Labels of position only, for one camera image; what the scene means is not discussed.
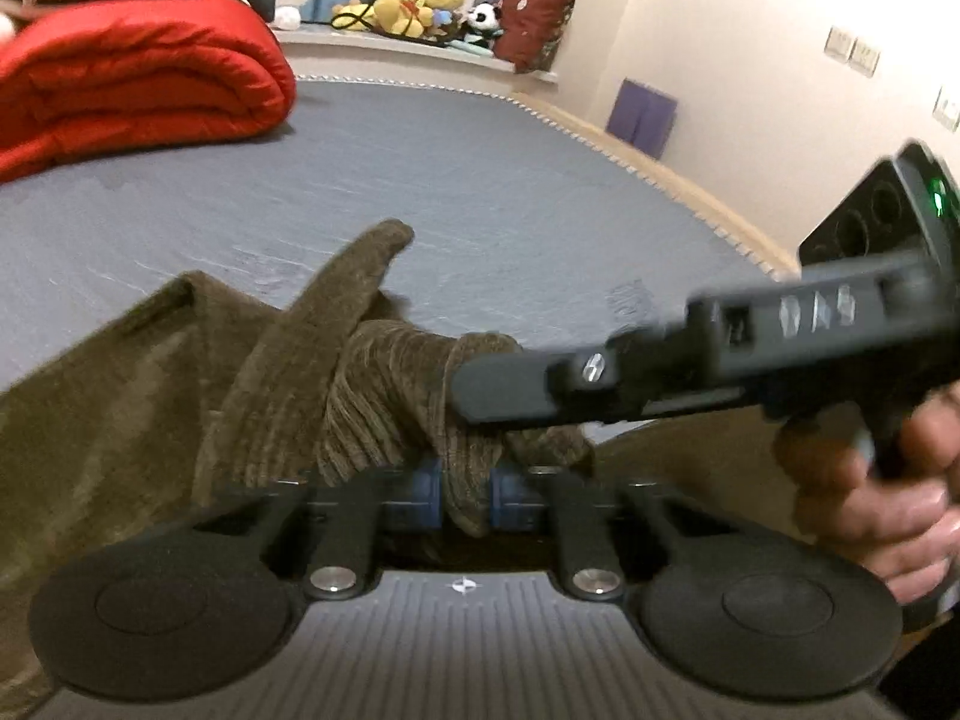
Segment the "electrical socket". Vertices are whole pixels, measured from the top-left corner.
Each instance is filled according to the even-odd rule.
[[[960,127],[960,97],[954,95],[946,86],[941,88],[937,104],[933,106],[933,118],[950,132],[956,132],[957,127]]]
[[[871,79],[877,71],[877,64],[880,64],[880,49],[875,49],[857,38],[850,55],[851,67]]]
[[[827,45],[824,46],[824,53],[836,59],[838,62],[846,63],[853,53],[853,44],[855,42],[856,37],[851,35],[851,33],[845,32],[838,26],[834,26],[830,29],[829,35],[827,35]]]

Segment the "black round disc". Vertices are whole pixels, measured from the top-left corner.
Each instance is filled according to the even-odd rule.
[[[815,701],[860,688],[891,658],[901,609],[859,566],[787,539],[688,545],[637,613],[656,651],[693,680],[755,701]]]
[[[66,566],[35,595],[30,634],[61,683],[118,701],[168,701],[256,668],[291,617],[282,584],[248,546],[190,532]]]

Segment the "dark red cushion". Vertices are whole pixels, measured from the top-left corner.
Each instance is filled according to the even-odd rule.
[[[503,34],[493,55],[514,63],[518,73],[548,69],[574,0],[503,0]]]
[[[295,98],[280,44],[239,0],[66,8],[0,49],[0,182],[95,154],[248,138]]]

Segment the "metal bolt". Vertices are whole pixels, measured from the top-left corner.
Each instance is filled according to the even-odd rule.
[[[325,565],[310,574],[310,584],[323,592],[343,592],[357,584],[357,575],[342,565]]]
[[[584,568],[573,575],[573,586],[590,595],[607,595],[620,586],[620,576],[603,568]]]
[[[605,367],[607,367],[607,361],[603,359],[603,355],[600,352],[592,354],[590,359],[587,360],[587,365],[584,365],[584,381],[589,382],[589,384],[596,384],[603,376]]]

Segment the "person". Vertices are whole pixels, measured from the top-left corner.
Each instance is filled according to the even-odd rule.
[[[960,382],[915,410],[899,448],[908,472],[896,482],[872,478],[853,446],[803,424],[779,431],[774,455],[798,485],[800,531],[872,571],[906,604],[933,590],[960,552]]]

